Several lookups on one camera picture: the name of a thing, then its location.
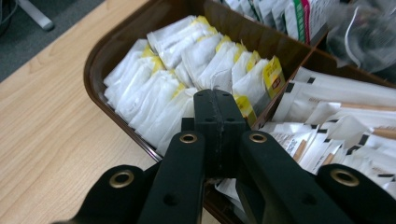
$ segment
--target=brown tray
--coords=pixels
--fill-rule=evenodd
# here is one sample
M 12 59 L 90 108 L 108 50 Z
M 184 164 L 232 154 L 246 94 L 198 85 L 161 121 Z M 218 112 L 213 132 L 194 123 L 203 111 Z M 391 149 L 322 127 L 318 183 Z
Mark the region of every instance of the brown tray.
M 257 50 L 262 58 L 276 55 L 282 65 L 285 79 L 291 79 L 300 66 L 339 77 L 350 77 L 395 88 L 371 74 L 351 66 L 336 68 L 335 59 L 258 22 L 243 17 L 211 0 L 158 0 L 148 1 L 134 14 L 105 35 L 93 48 L 84 68 L 84 84 L 92 100 L 112 118 L 155 161 L 161 156 L 155 148 L 137 135 L 106 102 L 104 78 L 122 60 L 138 38 L 188 15 L 204 15 L 209 23 L 234 42 L 243 42 L 250 51 Z M 260 113 L 253 129 L 258 129 L 275 113 L 282 92 Z M 231 212 L 228 201 L 213 188 L 205 188 L 205 208 L 221 223 L 240 223 Z

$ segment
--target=gray carpet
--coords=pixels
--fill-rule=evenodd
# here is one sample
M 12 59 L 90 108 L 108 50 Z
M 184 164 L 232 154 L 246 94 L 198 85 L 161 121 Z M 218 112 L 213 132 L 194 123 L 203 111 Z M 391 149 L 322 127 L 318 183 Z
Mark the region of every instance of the gray carpet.
M 18 8 L 7 31 L 0 36 L 0 82 L 104 0 L 31 0 L 31 2 L 54 22 L 55 27 L 48 32 L 42 30 L 21 8 Z

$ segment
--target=wooden table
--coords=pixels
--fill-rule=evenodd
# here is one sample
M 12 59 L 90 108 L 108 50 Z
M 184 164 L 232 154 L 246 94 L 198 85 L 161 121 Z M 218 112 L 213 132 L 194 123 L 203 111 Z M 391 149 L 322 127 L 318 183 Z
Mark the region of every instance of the wooden table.
M 154 163 L 82 80 L 97 41 L 146 1 L 105 1 L 0 84 L 1 224 L 69 219 L 107 169 Z

